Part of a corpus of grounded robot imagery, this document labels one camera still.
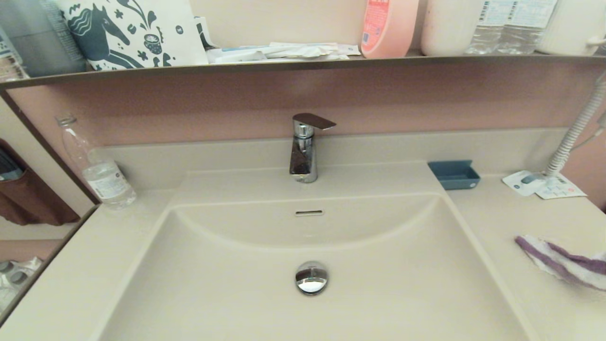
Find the blue soap dish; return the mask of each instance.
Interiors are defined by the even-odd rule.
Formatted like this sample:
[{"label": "blue soap dish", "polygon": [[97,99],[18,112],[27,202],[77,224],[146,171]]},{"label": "blue soap dish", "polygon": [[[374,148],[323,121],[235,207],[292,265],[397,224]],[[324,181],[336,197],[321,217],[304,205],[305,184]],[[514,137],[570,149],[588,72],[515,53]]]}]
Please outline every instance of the blue soap dish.
[{"label": "blue soap dish", "polygon": [[428,162],[442,187],[451,189],[472,189],[480,182],[480,176],[471,168],[471,160]]}]

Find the shelf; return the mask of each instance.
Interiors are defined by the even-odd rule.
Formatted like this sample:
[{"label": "shelf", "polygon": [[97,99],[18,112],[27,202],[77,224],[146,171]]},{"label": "shelf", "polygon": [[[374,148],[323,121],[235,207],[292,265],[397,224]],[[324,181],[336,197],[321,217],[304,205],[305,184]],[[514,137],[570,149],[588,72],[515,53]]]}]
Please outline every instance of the shelf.
[{"label": "shelf", "polygon": [[493,56],[454,56],[454,57],[427,57],[419,52],[409,53],[405,58],[395,59],[364,59],[352,58],[345,61],[305,61],[305,62],[277,62],[260,64],[216,64],[201,66],[173,66],[151,69],[130,69],[103,72],[69,73],[65,75],[46,76],[0,83],[0,90],[16,89],[21,87],[42,86],[57,83],[72,83],[78,81],[98,81],[101,79],[140,78],[146,76],[175,76],[197,75],[206,73],[238,73],[238,72],[272,72],[294,70],[331,70],[356,69],[369,67],[397,67],[431,64],[460,64],[460,63],[490,63],[511,64],[519,62],[538,63],[569,63],[569,64],[603,64],[606,66],[606,56],[554,56],[554,55],[493,55]]}]

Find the towel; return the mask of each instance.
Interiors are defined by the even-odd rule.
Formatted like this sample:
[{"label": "towel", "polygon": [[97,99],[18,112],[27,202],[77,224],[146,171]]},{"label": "towel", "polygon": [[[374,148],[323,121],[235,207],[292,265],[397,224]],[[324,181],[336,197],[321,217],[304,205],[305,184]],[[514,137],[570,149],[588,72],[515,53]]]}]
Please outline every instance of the towel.
[{"label": "towel", "polygon": [[594,258],[572,255],[530,235],[518,236],[516,243],[543,271],[572,284],[606,291],[606,252]]}]

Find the washbasin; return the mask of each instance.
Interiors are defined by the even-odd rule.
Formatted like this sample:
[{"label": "washbasin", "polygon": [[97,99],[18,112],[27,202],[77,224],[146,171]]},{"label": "washbasin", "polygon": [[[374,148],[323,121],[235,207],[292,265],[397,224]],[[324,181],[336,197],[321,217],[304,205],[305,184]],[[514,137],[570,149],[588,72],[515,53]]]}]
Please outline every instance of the washbasin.
[{"label": "washbasin", "polygon": [[438,194],[173,207],[109,316],[99,340],[528,340]]}]

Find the chrome faucet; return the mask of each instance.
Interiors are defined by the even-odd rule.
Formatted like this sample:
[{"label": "chrome faucet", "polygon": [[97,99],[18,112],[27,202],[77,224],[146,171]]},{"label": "chrome faucet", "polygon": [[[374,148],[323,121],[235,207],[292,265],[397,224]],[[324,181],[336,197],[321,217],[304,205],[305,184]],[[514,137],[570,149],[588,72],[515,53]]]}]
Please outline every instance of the chrome faucet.
[{"label": "chrome faucet", "polygon": [[316,149],[313,145],[314,128],[330,129],[336,123],[312,113],[298,113],[293,116],[293,150],[290,154],[290,175],[300,183],[312,183],[318,179]]}]

